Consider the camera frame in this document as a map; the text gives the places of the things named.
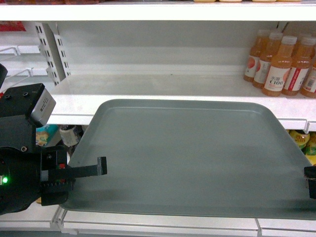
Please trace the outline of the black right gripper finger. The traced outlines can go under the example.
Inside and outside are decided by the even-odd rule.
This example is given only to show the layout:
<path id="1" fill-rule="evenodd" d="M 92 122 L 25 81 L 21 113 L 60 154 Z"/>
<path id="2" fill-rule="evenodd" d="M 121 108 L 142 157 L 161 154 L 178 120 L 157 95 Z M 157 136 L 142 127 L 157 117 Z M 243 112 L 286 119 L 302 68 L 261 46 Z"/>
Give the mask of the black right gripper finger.
<path id="1" fill-rule="evenodd" d="M 316 199 L 316 167 L 308 166 L 304 168 L 304 175 L 308 181 L 309 196 Z"/>

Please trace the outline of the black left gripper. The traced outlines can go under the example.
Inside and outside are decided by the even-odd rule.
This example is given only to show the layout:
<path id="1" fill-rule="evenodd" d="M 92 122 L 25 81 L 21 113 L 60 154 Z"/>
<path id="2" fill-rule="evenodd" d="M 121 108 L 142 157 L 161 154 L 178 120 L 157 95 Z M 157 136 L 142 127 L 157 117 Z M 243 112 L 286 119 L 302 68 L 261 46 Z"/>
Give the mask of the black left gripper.
<path id="1" fill-rule="evenodd" d="M 52 181 L 42 181 L 42 171 Z M 0 213 L 24 211 L 38 198 L 44 206 L 65 203 L 75 178 L 106 174 L 106 157 L 98 157 L 96 165 L 68 167 L 65 146 L 37 147 L 36 153 L 1 148 Z"/>

